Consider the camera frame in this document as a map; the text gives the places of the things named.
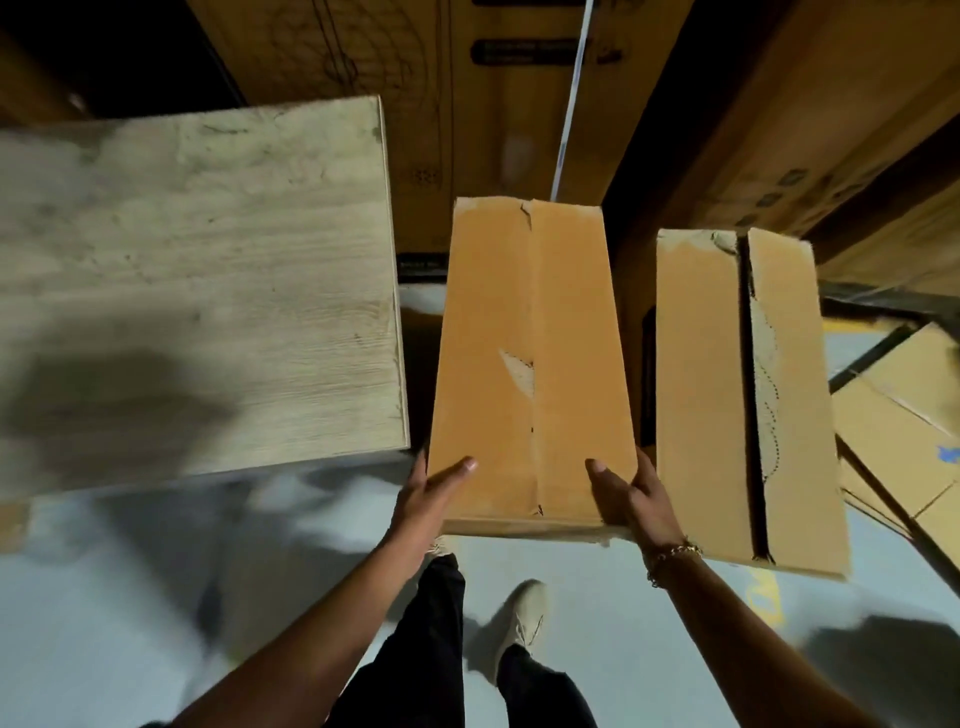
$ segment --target shoe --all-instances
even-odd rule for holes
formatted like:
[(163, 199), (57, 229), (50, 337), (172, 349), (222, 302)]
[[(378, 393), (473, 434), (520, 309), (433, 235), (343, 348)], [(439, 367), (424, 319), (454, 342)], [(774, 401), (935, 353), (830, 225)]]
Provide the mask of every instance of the shoe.
[(438, 536), (426, 550), (426, 555), (431, 559), (449, 556), (451, 553), (453, 553), (453, 539), (449, 536)]
[(497, 649), (493, 663), (493, 684), (496, 685), (496, 675), (500, 671), (500, 660), (503, 653), (513, 644), (519, 644), (533, 656), (534, 646), (542, 640), (543, 623), (547, 613), (546, 584), (531, 579), (520, 585), (513, 598), (510, 610), (510, 623), (503, 644)]

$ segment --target forearm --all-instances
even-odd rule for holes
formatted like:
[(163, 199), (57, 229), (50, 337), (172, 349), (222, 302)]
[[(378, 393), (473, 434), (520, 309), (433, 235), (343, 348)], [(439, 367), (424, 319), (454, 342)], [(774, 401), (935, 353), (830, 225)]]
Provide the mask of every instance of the forearm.
[(740, 725), (876, 726), (700, 558), (661, 565), (669, 593)]
[(422, 554), (399, 540), (374, 550), (327, 596), (210, 692), (175, 728), (316, 728)]

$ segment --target person's right hand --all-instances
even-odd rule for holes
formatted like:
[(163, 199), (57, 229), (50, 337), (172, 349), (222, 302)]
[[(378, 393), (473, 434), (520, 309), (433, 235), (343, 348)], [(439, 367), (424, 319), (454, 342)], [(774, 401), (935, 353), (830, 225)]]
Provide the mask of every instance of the person's right hand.
[(603, 520), (630, 526), (644, 558), (649, 560), (684, 543), (670, 497), (640, 448), (636, 449), (636, 475), (630, 483), (599, 460), (587, 461), (587, 473)]

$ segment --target gold chain bracelet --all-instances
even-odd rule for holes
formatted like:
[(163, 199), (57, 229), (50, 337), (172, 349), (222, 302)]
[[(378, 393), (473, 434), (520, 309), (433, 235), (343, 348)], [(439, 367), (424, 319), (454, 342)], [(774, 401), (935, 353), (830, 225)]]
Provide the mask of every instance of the gold chain bracelet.
[(661, 551), (654, 557), (653, 562), (650, 564), (650, 568), (647, 570), (647, 580), (654, 589), (663, 588), (663, 585), (657, 581), (657, 571), (659, 571), (660, 567), (663, 566), (663, 562), (665, 562), (667, 559), (674, 559), (678, 556), (684, 556), (686, 554), (703, 556), (704, 552), (699, 546), (694, 544), (689, 539), (684, 539), (684, 542), (679, 546), (673, 546), (667, 551)]

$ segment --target concrete floor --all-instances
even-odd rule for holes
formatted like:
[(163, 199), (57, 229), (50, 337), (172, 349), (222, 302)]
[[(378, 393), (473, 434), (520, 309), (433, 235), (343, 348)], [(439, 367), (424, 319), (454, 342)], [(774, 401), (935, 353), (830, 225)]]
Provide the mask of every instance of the concrete floor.
[[(831, 368), (872, 334), (829, 334)], [(383, 533), (404, 455), (350, 458), (206, 487), (37, 502), (22, 553), (0, 557), (0, 728), (133, 728), (169, 719), (324, 594)], [(714, 564), (841, 689), (897, 726), (960, 716), (960, 600), (903, 538), (848, 509), (849, 583)], [(601, 726), (733, 726), (635, 546), (459, 539), (467, 577), (468, 726), (506, 726), (482, 677), (488, 623), (545, 581), (540, 658)], [(401, 596), (365, 660), (410, 596)]]

